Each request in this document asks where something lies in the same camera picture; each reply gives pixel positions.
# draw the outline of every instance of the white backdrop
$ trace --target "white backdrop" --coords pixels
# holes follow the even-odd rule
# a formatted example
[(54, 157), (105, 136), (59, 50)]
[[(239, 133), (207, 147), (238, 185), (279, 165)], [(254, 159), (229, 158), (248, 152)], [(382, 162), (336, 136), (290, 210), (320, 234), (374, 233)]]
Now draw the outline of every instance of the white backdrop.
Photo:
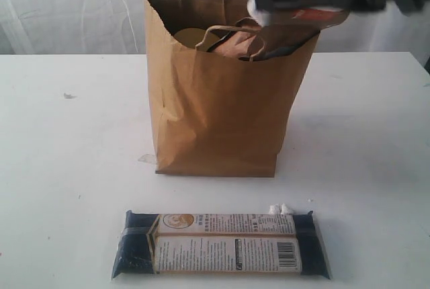
[[(142, 0), (0, 0), (0, 52), (16, 54), (144, 53)], [(351, 15), (325, 30), (317, 51), (409, 50), (430, 55), (430, 8), (405, 17), (393, 5)]]

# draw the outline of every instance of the white table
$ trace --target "white table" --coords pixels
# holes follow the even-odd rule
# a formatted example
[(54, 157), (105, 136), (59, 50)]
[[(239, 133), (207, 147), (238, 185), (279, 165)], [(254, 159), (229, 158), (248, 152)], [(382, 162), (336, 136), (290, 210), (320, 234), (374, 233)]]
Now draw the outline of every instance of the white table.
[[(430, 283), (430, 76), (409, 53), (315, 54), (274, 179), (169, 177), (138, 161), (153, 154), (139, 55), (0, 56), (0, 146), (2, 289)], [(316, 212), (333, 281), (110, 280), (129, 209), (266, 213), (279, 202)]]

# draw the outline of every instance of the sealed wrapper end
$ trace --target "sealed wrapper end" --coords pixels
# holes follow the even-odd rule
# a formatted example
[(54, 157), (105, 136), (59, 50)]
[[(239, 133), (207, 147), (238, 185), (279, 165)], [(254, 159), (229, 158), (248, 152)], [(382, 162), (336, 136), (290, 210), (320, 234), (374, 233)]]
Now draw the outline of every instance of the sealed wrapper end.
[(312, 213), (135, 214), (112, 277), (121, 273), (285, 273), (329, 277)]

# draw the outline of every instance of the barcode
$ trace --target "barcode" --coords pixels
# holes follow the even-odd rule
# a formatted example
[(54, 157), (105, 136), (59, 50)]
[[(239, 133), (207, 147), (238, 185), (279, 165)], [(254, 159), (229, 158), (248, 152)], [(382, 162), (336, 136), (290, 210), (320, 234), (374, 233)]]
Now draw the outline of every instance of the barcode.
[(280, 267), (297, 267), (295, 246), (291, 242), (277, 242), (277, 256)]

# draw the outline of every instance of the brown paper bag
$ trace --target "brown paper bag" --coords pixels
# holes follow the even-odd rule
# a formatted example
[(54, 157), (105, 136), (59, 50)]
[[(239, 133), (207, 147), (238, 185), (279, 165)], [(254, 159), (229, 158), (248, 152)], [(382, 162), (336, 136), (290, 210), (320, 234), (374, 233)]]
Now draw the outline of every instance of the brown paper bag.
[(273, 176), (318, 36), (290, 56), (243, 61), (173, 35), (233, 26), (249, 17), (247, 0), (144, 0), (144, 8), (157, 173)]

